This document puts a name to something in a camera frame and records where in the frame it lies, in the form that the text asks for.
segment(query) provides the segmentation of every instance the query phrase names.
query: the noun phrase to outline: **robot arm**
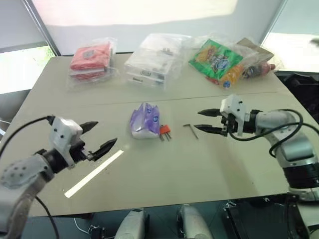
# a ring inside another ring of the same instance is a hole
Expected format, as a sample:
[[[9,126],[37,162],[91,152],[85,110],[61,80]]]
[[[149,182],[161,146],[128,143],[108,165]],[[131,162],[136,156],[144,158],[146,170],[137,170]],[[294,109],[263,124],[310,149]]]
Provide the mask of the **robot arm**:
[[[4,170],[0,180],[0,238],[21,235],[33,199],[54,174],[85,159],[96,161],[113,147],[116,138],[86,154],[80,136],[96,124],[93,121],[78,125],[70,119],[54,118],[49,137],[53,149],[42,149]]]
[[[205,116],[222,116],[223,127],[212,127],[211,125],[199,124],[196,128],[223,136],[231,135],[239,141],[250,141],[260,136],[265,137],[274,151],[274,155],[282,167],[287,182],[289,183],[289,193],[296,202],[299,209],[298,216],[303,219],[307,227],[319,224],[319,218],[313,221],[314,216],[309,216],[309,208],[316,210],[318,215],[319,206],[319,163],[314,148],[308,138],[299,131],[301,123],[296,122],[295,117],[289,112],[293,110],[276,110],[262,112],[252,110],[246,113],[243,101],[236,95],[230,95],[221,103],[220,109],[203,110],[199,112]],[[252,138],[237,138],[242,133],[254,133]]]

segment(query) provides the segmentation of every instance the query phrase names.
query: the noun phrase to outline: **clear plastic bag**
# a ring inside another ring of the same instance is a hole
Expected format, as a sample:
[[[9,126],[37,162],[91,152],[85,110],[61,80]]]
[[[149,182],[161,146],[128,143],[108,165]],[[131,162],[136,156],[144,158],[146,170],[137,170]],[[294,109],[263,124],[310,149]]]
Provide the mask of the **clear plastic bag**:
[[[267,64],[274,54],[261,48],[247,38],[233,42],[225,36],[210,34],[195,37],[192,48],[199,51],[189,60],[211,82],[229,88],[245,74],[258,66],[262,74],[274,69]]]
[[[153,33],[126,61],[127,80],[152,87],[167,87],[176,79],[185,63],[191,37],[178,34]]]
[[[142,103],[132,113],[130,128],[132,136],[137,139],[159,137],[160,112],[158,107]]]
[[[114,68],[116,46],[115,38],[106,37],[78,48],[69,66],[68,87],[103,82],[118,75]]]

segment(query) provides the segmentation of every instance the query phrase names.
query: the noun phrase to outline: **red item in bag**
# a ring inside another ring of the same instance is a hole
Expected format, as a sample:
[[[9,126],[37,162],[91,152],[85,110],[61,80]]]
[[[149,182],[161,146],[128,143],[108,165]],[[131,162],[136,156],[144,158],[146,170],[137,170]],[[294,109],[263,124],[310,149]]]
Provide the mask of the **red item in bag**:
[[[110,42],[103,45],[80,47],[76,50],[70,68],[74,71],[107,67],[110,62]]]
[[[105,72],[96,72],[96,73],[86,73],[86,74],[78,74],[74,77],[78,80],[90,80],[97,77],[102,77],[105,75]]]

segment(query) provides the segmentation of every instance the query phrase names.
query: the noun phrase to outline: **black cable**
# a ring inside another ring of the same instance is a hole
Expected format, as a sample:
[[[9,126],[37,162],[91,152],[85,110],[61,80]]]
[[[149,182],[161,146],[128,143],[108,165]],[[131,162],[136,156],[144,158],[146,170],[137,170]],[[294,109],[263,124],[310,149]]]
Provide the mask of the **black cable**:
[[[54,233],[55,233],[55,237],[57,239],[60,238],[60,235],[59,235],[59,231],[58,231],[58,228],[55,224],[55,221],[53,220],[53,217],[51,216],[51,213],[49,212],[48,208],[46,207],[46,205],[44,204],[44,202],[42,202],[41,199],[39,199],[37,196],[35,196],[35,199],[39,202],[39,204],[41,204],[41,206],[45,209],[46,213],[48,214],[48,217],[52,223],[52,226],[53,226],[53,229],[54,229]]]
[[[41,117],[41,118],[38,118],[38,119],[35,119],[35,120],[32,120],[24,125],[22,125],[21,127],[19,127],[18,129],[16,129],[10,136],[9,138],[6,140],[6,142],[4,142],[1,150],[0,150],[0,160],[1,160],[1,156],[4,152],[4,149],[6,148],[6,146],[8,145],[8,143],[11,141],[11,139],[17,134],[20,132],[20,130],[22,130],[23,128],[29,126],[30,124],[33,124],[33,123],[36,123],[36,122],[39,122],[41,120],[48,120],[50,117],[52,116],[46,116],[46,117]]]
[[[274,132],[274,131],[277,131],[277,130],[279,130],[279,129],[281,129],[281,128],[284,128],[284,127],[287,127],[287,126],[298,125],[297,128],[296,128],[291,134],[289,134],[289,135],[288,135],[287,137],[285,137],[284,139],[282,139],[282,140],[278,141],[277,143],[275,143],[275,144],[269,149],[269,154],[270,154],[272,157],[276,157],[276,156],[272,153],[272,151],[273,151],[276,147],[278,147],[280,144],[282,144],[283,142],[285,142],[286,140],[288,140],[289,138],[291,138],[292,136],[294,136],[294,135],[301,129],[301,127],[302,127],[303,125],[304,125],[304,126],[307,126],[307,127],[309,127],[309,128],[311,128],[311,129],[313,129],[313,130],[319,135],[319,129],[317,129],[316,127],[314,127],[314,126],[311,125],[311,124],[304,123],[304,118],[303,118],[303,116],[302,116],[298,111],[290,110],[290,109],[283,109],[283,110],[280,110],[280,111],[291,111],[291,112],[296,113],[296,114],[298,115],[299,119],[300,119],[299,122],[292,122],[292,123],[282,124],[282,125],[280,125],[280,126],[278,126],[278,127],[272,128],[272,129],[270,129],[270,130],[268,130],[268,131],[265,131],[265,132],[263,132],[263,133],[261,133],[261,134],[259,134],[259,135],[256,135],[256,136],[253,136],[253,137],[249,137],[249,138],[238,138],[238,137],[236,137],[236,136],[232,133],[232,125],[229,125],[229,126],[228,126],[228,132],[229,132],[230,136],[231,136],[233,139],[235,139],[235,140],[237,140],[237,141],[245,142],[245,141],[251,141],[251,140],[255,140],[255,139],[264,137],[264,136],[266,136],[266,135],[268,135],[268,134],[270,134],[270,133],[272,133],[272,132]]]
[[[296,133],[298,133],[298,131],[301,129],[301,127],[303,126],[304,123],[304,118],[301,115],[301,113],[299,113],[298,111],[295,110],[290,110],[290,109],[284,109],[284,110],[280,110],[280,111],[290,111],[290,112],[294,112],[295,114],[298,115],[299,117],[299,122],[298,122],[298,126],[296,127],[296,129],[289,134],[287,137],[283,138],[282,140],[279,140],[277,143],[275,143],[273,146],[270,147],[269,149],[269,154],[271,156],[273,156],[274,158],[276,158],[275,154],[273,153],[273,150],[276,149],[279,145],[281,145],[283,142],[287,141],[288,139],[290,139],[291,137],[293,137]]]
[[[42,121],[42,120],[48,120],[50,124],[53,123],[53,120],[54,120],[54,116],[45,116],[45,117],[41,117],[41,118],[38,118],[38,119],[35,119],[35,120],[32,120],[28,123],[25,123],[24,125],[22,125],[21,127],[19,127],[18,129],[16,129],[10,136],[9,138],[6,140],[6,142],[4,142],[1,150],[0,150],[0,159],[1,159],[1,156],[5,150],[5,148],[7,147],[7,145],[9,144],[9,142],[12,140],[12,138],[17,134],[19,133],[22,129],[24,129],[25,127],[33,124],[33,123],[36,123],[36,122],[39,122],[39,121]],[[41,206],[45,209],[46,213],[48,214],[49,216],[49,219],[52,223],[52,226],[53,226],[53,229],[54,229],[54,232],[55,232],[55,235],[56,235],[56,238],[59,239],[60,236],[59,236],[59,232],[58,232],[58,229],[56,227],[56,224],[53,220],[53,217],[51,216],[51,213],[49,212],[48,208],[46,207],[46,205],[37,197],[35,196],[35,199],[41,204]]]

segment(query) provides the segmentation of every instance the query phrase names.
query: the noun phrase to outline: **beige table surface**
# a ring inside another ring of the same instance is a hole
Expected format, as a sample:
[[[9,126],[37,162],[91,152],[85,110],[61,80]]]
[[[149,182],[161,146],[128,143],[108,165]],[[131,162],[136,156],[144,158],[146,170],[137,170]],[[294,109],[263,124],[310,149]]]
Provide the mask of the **beige table surface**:
[[[128,54],[117,55],[123,65]],[[241,81],[229,90],[208,82],[189,66],[168,91],[136,86],[113,79],[105,84],[88,86],[75,92],[66,88],[70,57],[52,58],[13,119],[6,140],[17,127],[29,120],[54,114],[78,123],[97,120],[100,123],[83,135],[87,149],[95,150],[117,137],[114,148],[98,162],[83,161],[65,169],[49,182],[39,197],[53,215],[216,201],[255,197],[287,191],[283,172],[268,154],[264,139],[237,142],[232,138],[196,130],[197,140],[183,124],[207,123],[220,126],[220,119],[204,117],[202,109],[219,108],[225,96],[240,95],[248,109],[269,111],[280,108],[298,110],[305,122],[316,125],[313,118],[270,74],[250,81]],[[141,102],[158,105],[160,121],[172,130],[172,140],[136,140],[131,137],[128,122]],[[317,135],[303,129],[315,145]],[[41,122],[26,128],[8,145],[0,168],[26,158],[41,148],[49,149],[49,125]],[[99,173],[71,198],[64,193],[107,160],[119,149],[124,153],[106,170]],[[33,203],[31,215],[45,211]]]

